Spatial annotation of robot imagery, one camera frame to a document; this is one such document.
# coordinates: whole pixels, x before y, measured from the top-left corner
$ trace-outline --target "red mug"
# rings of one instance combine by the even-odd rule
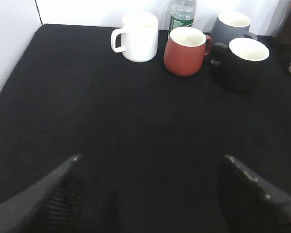
[[[191,76],[198,72],[204,56],[211,50],[211,37],[191,27],[178,27],[170,32],[164,63],[169,72],[178,76]]]

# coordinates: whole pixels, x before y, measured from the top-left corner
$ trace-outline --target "mug handle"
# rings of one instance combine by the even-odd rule
[[[210,59],[210,62],[215,65],[215,66],[218,66],[221,64],[220,61],[216,60],[213,56],[218,53],[218,50],[224,50],[224,53],[227,51],[228,49],[228,46],[226,44],[223,44],[223,43],[215,43],[214,47],[213,47],[213,52],[212,52],[212,56],[211,56],[211,59]]]
[[[212,39],[209,35],[205,35],[206,36],[206,50],[205,50],[205,56],[208,56],[210,54],[211,51],[211,42]]]
[[[254,40],[258,40],[257,35],[255,35],[255,34],[252,33],[252,32],[246,32],[245,36],[246,36],[246,37],[249,37],[249,38],[251,38],[251,39],[254,39]]]
[[[119,29],[115,29],[112,34],[111,34],[111,48],[113,49],[114,52],[124,52],[126,49],[124,46],[121,47],[116,47],[115,42],[116,42],[116,38],[118,35],[122,34],[122,33],[127,33],[127,29],[126,28],[119,28]]]

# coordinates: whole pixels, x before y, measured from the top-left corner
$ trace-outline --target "plastic water bottle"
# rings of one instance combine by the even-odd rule
[[[177,27],[191,27],[196,12],[196,0],[172,0],[169,32]]]

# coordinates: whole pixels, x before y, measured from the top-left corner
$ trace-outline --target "black tablecloth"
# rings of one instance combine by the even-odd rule
[[[228,232],[216,196],[226,153],[291,195],[291,77],[273,49],[259,87],[234,94],[208,62],[170,74],[166,31],[157,56],[134,63],[111,50],[112,30],[34,35],[0,93],[0,202],[80,152],[85,232]]]

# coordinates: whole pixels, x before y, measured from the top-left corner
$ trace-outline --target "mug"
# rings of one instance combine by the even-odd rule
[[[191,76],[198,72],[204,56],[211,50],[211,37],[191,27],[179,27],[170,32],[164,54],[164,64],[171,73]]]
[[[223,43],[228,45],[232,39],[250,37],[258,40],[257,36],[249,32],[251,20],[239,12],[221,12],[217,17],[210,36],[212,44]]]
[[[256,40],[236,38],[229,46],[216,43],[213,55],[220,57],[220,61],[210,59],[219,68],[214,76],[218,84],[233,92],[247,92],[256,87],[270,52]]]
[[[121,47],[116,48],[116,37],[121,34]],[[147,62],[155,57],[159,38],[159,21],[148,12],[127,14],[123,27],[111,34],[111,48],[133,62]]]

